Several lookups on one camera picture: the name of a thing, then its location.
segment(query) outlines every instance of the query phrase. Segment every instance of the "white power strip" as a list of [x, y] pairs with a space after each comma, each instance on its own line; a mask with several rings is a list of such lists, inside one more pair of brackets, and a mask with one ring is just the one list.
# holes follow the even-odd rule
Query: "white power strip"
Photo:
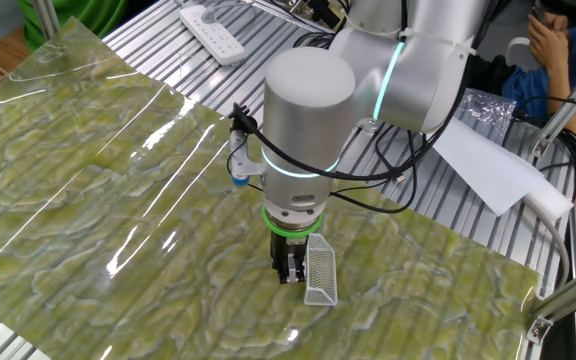
[[217, 62], [232, 65], [246, 58], [246, 50], [223, 25], [218, 22], [206, 24], [201, 16], [203, 5], [195, 5], [179, 11], [181, 22], [192, 32]]

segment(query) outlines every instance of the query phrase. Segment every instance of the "person's hand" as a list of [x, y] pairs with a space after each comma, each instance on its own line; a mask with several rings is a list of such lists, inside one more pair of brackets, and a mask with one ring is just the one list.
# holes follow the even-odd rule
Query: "person's hand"
[[565, 15], [546, 13], [546, 24], [551, 30], [562, 32], [568, 30], [568, 18]]
[[529, 16], [530, 52], [547, 71], [568, 73], [568, 39], [561, 31], [552, 31], [534, 16]]

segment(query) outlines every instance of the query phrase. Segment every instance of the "white mesh object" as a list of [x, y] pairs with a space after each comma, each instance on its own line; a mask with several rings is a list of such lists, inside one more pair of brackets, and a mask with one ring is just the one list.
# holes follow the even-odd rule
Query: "white mesh object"
[[337, 305], [335, 250], [319, 234], [308, 236], [306, 246], [306, 305]]

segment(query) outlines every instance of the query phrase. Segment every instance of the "white robotic arm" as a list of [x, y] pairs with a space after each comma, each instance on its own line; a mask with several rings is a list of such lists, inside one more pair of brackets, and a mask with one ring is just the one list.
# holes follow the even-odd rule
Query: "white robotic arm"
[[291, 49], [268, 66], [257, 135], [263, 216], [281, 283], [304, 280], [307, 236], [321, 223], [333, 178], [353, 178], [333, 172], [358, 120], [431, 132], [448, 118], [488, 3], [416, 0], [405, 41], [345, 29], [330, 51]]

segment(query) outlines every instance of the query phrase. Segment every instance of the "white paper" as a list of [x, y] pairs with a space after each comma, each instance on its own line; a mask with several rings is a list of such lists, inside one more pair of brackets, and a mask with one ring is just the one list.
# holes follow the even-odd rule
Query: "white paper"
[[535, 189], [544, 175], [528, 162], [453, 119], [434, 146], [500, 216]]

